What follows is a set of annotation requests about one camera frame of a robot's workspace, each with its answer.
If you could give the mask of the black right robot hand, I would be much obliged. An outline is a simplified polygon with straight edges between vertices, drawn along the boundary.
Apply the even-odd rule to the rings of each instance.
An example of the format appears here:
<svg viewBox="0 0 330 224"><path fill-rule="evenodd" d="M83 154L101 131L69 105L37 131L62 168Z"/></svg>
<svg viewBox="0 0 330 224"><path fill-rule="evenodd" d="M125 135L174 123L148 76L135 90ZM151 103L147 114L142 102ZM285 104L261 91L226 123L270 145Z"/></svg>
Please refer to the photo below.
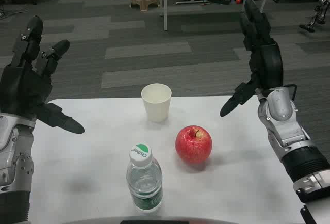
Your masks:
<svg viewBox="0 0 330 224"><path fill-rule="evenodd" d="M221 117L228 115L239 104L245 104L257 89L268 91L283 85L283 61L278 43L270 35L267 16L259 10L254 0L245 1L244 11L240 13L240 26L244 46L251 52L251 79L235 88L234 94L221 108Z"/></svg>

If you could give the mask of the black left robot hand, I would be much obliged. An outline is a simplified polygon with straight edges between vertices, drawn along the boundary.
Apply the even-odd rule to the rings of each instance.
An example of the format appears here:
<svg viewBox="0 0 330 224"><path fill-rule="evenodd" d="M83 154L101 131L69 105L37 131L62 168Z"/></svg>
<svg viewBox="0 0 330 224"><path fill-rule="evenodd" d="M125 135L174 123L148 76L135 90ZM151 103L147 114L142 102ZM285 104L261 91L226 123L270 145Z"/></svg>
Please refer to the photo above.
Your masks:
<svg viewBox="0 0 330 224"><path fill-rule="evenodd" d="M43 21L35 15L18 36L13 47L13 58L4 67L1 76L1 111L83 134L85 129L79 122L66 116L61 107L46 102L52 91L51 75L55 73L70 43L61 40L42 52L42 32Z"/></svg>

